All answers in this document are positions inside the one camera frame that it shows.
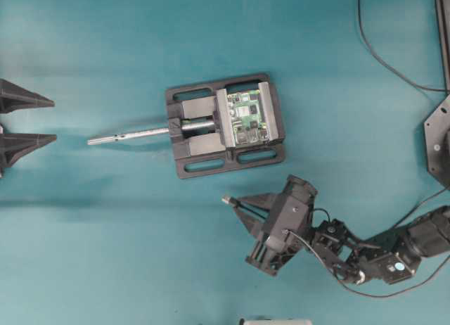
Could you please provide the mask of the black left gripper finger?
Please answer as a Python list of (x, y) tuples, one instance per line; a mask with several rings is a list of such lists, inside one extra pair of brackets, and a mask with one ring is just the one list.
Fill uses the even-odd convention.
[(21, 157), (57, 139), (55, 134), (1, 133), (1, 177), (6, 168), (12, 167)]
[(55, 103), (52, 100), (1, 79), (1, 113), (54, 106)]

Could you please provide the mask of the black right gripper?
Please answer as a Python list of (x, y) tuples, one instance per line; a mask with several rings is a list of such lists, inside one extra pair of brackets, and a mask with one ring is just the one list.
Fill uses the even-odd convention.
[(270, 276), (292, 259), (303, 245), (294, 235), (311, 230), (312, 210), (318, 191), (294, 175), (280, 193), (263, 193), (237, 199), (233, 211), (256, 244), (245, 261)]

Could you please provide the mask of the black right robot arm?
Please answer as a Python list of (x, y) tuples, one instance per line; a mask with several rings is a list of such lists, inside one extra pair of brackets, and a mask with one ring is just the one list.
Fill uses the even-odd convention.
[(422, 259), (449, 251), (447, 205), (362, 240), (338, 219), (313, 225), (317, 193), (309, 182), (290, 175), (280, 193), (224, 199), (256, 240), (248, 264), (276, 276), (306, 249), (343, 283), (380, 279), (394, 284), (410, 279)]

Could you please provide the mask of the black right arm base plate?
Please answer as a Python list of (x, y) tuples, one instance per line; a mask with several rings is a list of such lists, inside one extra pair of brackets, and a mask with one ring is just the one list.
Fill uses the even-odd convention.
[(449, 187), (449, 96), (428, 116), (424, 124), (428, 172)]

